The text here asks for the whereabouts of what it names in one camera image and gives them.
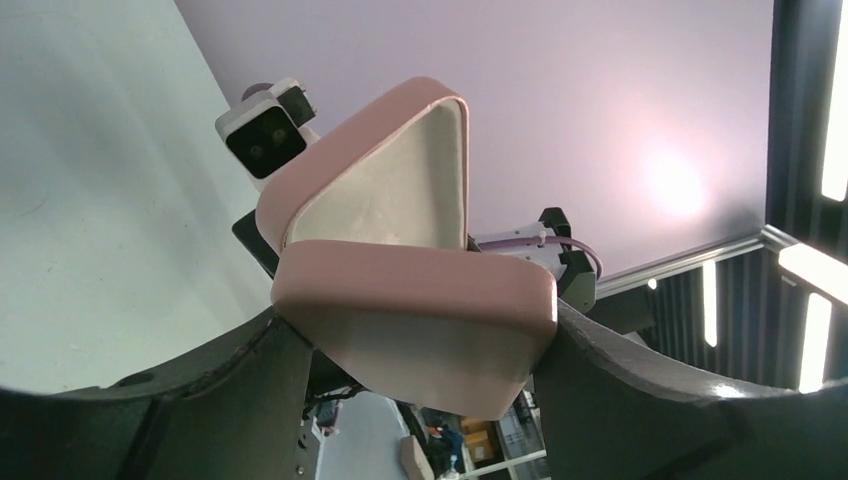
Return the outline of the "aluminium frame rails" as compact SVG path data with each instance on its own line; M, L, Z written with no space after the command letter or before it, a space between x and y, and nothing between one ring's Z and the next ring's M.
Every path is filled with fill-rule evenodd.
M649 280L660 280L701 268L709 261L720 262L762 248L779 251L796 243L796 240L774 227L764 225L759 230L741 237L724 240L666 257L649 264L604 277L597 282L596 299L645 286Z

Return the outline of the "pink glasses case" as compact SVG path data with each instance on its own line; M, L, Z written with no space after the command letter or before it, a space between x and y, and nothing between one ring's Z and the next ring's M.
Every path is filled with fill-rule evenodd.
M366 389L496 420L557 329L553 276L468 247L469 110L392 88L274 174L256 208L275 310Z

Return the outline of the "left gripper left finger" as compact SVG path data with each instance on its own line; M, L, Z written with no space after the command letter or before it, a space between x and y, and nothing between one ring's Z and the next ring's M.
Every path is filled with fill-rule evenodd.
M5 479L290 479L311 346L253 320L108 388L1 392Z

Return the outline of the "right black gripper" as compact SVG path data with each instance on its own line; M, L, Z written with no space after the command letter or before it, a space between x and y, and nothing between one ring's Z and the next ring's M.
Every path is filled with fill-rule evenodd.
M278 253L262 238L256 224L256 212L251 210L237 220L231 232L254 260L273 279L278 267Z

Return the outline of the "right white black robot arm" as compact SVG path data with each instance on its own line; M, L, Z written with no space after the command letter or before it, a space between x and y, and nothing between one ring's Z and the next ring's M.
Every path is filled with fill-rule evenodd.
M335 314L482 321L516 298L539 316L547 294L579 311L595 302L600 265L571 238L559 209L514 235L478 242L462 203L314 201L296 212L260 207L233 234L269 273L286 314Z

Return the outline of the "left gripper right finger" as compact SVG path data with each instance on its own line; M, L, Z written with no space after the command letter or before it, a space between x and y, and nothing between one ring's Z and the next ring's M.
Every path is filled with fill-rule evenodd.
M811 393L710 373L566 304L534 373L555 479L843 479L847 384Z

